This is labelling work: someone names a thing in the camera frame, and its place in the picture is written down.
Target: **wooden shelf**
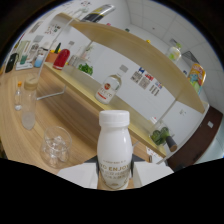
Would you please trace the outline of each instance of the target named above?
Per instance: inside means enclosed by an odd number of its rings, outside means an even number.
[[[65,13],[57,16],[72,19]],[[187,78],[170,59],[151,44],[124,30],[104,24],[80,22],[75,19],[70,25],[91,41],[113,49],[143,67],[162,83],[177,101],[204,113],[203,104]]]
[[[130,112],[130,134],[139,140],[141,143],[158,153],[163,158],[166,156],[165,149],[158,147],[149,137],[149,129],[152,127],[152,123],[146,120],[141,114],[134,110],[129,104],[120,99],[118,96],[114,96],[110,104],[105,105],[100,103],[95,94],[100,83],[91,78],[89,75],[83,73],[73,66],[65,66],[63,70],[57,70],[52,67],[52,63],[45,62],[44,67],[52,72],[59,80],[65,83],[74,92],[79,94],[85,101],[95,107],[97,110],[127,110]]]

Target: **glass cup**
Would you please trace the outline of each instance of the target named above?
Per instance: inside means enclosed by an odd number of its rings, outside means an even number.
[[[64,128],[49,127],[44,132],[40,148],[41,158],[53,168],[62,168],[69,159],[71,143],[71,136]]]

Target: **red object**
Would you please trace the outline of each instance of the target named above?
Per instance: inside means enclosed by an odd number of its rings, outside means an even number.
[[[70,55],[70,51],[68,49],[63,49],[62,51],[60,51],[56,60],[54,61],[53,68],[62,70],[67,59],[69,58],[69,55]]]

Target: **wooden table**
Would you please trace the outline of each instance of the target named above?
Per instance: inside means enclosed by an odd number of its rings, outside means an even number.
[[[38,71],[39,68],[12,70],[0,76],[0,136],[9,160],[57,174],[59,169],[46,165],[39,154],[44,131],[49,126],[65,128],[72,137],[70,158],[65,167],[82,164],[97,153],[99,111],[67,87],[63,95],[37,101],[35,126],[32,130],[26,130],[21,123],[21,111],[14,109],[14,93],[18,81],[24,82],[28,73]],[[63,87],[64,83],[43,68],[37,88],[38,97],[60,92]],[[142,143],[135,147],[134,154],[149,162],[146,146]],[[133,188],[131,181],[128,186],[130,188]]]

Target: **small bottle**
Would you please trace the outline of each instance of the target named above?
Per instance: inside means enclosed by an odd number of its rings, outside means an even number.
[[[133,147],[128,131],[130,114],[124,110],[106,110],[99,114],[101,131],[97,159],[105,190],[123,190],[128,186]]]
[[[73,44],[74,42],[70,41],[68,43],[68,47],[60,51],[56,60],[54,61],[53,68],[62,70],[62,68],[65,66],[67,59],[70,56],[70,48],[72,47]]]
[[[26,53],[23,53],[22,54],[22,58],[21,58],[21,60],[20,60],[20,64],[21,65],[23,65],[23,64],[25,64],[25,62],[26,62],[26,59],[27,59],[27,54]]]
[[[28,43],[26,43],[25,48],[24,48],[25,50],[22,53],[22,58],[20,60],[20,64],[21,65],[25,64],[25,62],[26,62],[26,59],[27,59],[27,56],[28,56],[28,54],[27,54],[27,47],[28,47]]]
[[[37,56],[37,59],[36,59],[35,63],[34,63],[34,67],[39,68],[41,66],[42,62],[43,62],[43,59],[44,59],[44,55],[43,54],[39,54]]]
[[[36,89],[38,79],[28,77],[24,83],[22,95],[22,124],[27,130],[31,130],[35,124]]]
[[[18,88],[15,92],[15,110],[21,110],[21,96],[22,96],[22,90],[21,90],[22,82],[18,82]]]
[[[96,92],[96,99],[103,104],[108,104],[121,87],[121,77],[126,73],[128,68],[121,65],[117,74],[108,76],[101,87]]]
[[[110,5],[110,4],[106,4],[103,5],[97,9],[95,9],[94,11],[92,11],[91,13],[89,13],[88,15],[86,15],[81,22],[99,22],[102,18],[104,18],[106,15],[108,15],[109,13],[113,12],[116,9],[115,6]]]
[[[176,43],[176,47],[170,47],[168,51],[166,52],[166,56],[173,61],[175,64],[178,62],[178,60],[181,58],[181,45],[179,43]]]

